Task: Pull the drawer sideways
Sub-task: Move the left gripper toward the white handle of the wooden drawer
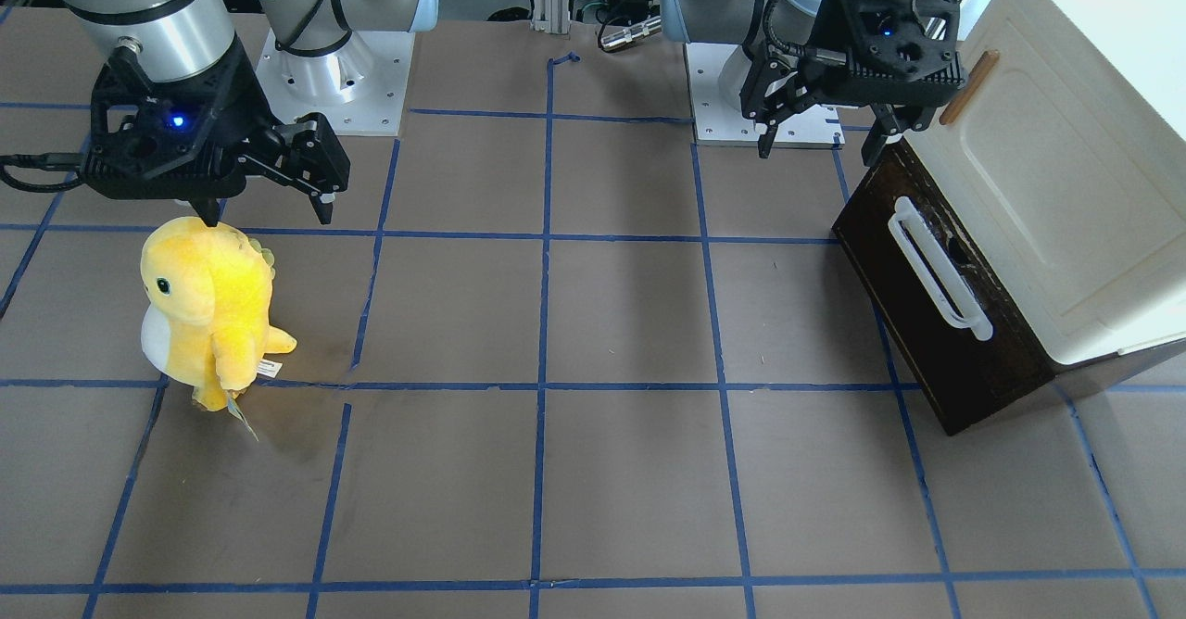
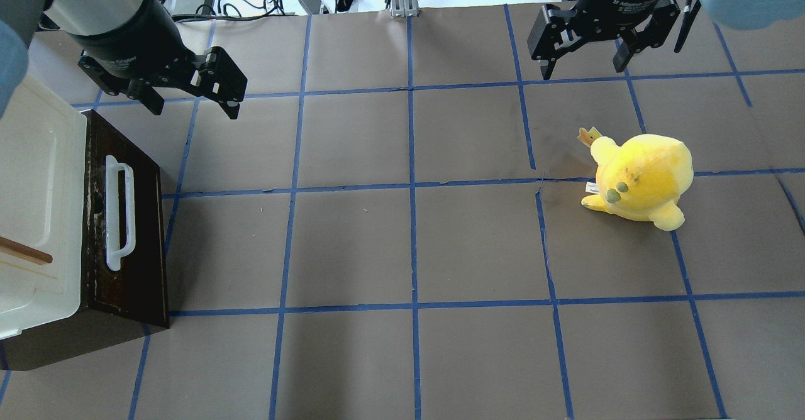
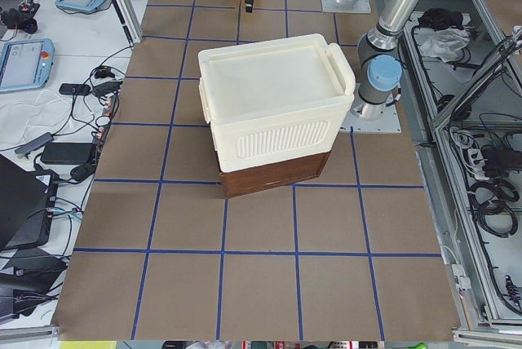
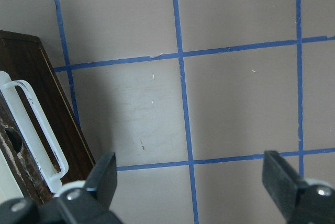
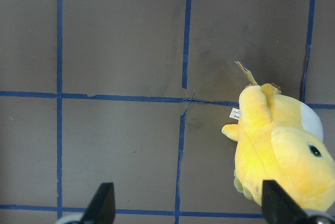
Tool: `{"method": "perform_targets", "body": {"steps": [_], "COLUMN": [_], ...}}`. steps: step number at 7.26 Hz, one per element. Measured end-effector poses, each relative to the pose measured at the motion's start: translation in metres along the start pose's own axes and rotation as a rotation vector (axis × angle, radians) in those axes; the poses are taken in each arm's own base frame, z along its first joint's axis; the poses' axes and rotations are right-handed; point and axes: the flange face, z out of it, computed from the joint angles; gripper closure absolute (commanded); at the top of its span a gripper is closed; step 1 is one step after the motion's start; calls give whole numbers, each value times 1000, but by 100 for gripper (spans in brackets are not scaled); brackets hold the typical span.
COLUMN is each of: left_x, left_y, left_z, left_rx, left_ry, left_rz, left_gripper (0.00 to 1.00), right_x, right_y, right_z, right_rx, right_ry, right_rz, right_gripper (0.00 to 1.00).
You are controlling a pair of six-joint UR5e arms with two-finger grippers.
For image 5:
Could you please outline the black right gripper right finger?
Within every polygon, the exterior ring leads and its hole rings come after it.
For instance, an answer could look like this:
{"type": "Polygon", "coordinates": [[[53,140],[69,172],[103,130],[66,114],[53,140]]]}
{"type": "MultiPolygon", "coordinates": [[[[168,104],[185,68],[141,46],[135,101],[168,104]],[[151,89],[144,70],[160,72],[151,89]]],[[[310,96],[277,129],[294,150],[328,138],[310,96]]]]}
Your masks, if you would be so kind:
{"type": "Polygon", "coordinates": [[[307,214],[275,180],[262,184],[262,215],[267,223],[306,223],[307,214]]]}

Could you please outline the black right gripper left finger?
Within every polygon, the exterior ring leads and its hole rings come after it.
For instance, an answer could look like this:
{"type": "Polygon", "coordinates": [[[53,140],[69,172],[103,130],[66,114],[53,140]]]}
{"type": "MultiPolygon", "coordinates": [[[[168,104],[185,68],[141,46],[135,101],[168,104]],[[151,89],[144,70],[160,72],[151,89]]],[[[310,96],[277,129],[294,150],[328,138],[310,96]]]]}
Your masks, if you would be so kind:
{"type": "Polygon", "coordinates": [[[113,182],[101,183],[80,223],[114,223],[115,191],[113,182]]]}

